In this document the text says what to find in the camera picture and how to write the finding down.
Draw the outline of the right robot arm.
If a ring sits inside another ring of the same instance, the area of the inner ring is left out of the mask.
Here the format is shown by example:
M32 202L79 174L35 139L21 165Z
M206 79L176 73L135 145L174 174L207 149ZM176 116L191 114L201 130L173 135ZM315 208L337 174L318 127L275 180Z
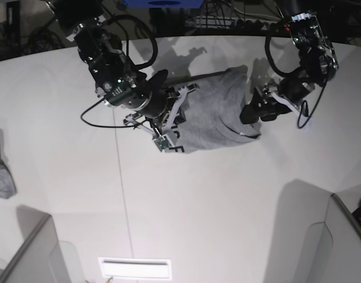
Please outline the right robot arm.
M101 1L47 1L46 4L67 40L76 43L79 57L95 81L95 91L106 106L127 108L158 127L185 122L180 92L165 86L168 71L161 70L151 79L142 71L152 66L158 56L156 38L142 20L132 15L105 17ZM121 21L131 21L147 33L153 50L147 62L135 64L129 56L129 45L109 32L111 24Z

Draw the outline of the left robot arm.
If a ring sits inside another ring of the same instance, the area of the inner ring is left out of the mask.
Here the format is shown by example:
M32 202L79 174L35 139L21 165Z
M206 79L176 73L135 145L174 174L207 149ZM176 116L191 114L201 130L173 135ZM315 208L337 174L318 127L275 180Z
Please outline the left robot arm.
M324 8L321 1L276 1L281 20L273 24L265 37L264 50L270 68L280 77L256 87L247 105L240 114L243 124L258 121L274 121L279 115L293 113L298 129L311 121L316 108L309 108L306 97L315 86L321 92L336 75L339 63L334 46L325 34L318 19ZM277 68L270 51L272 37L279 30L289 32L298 50L299 66L291 72Z

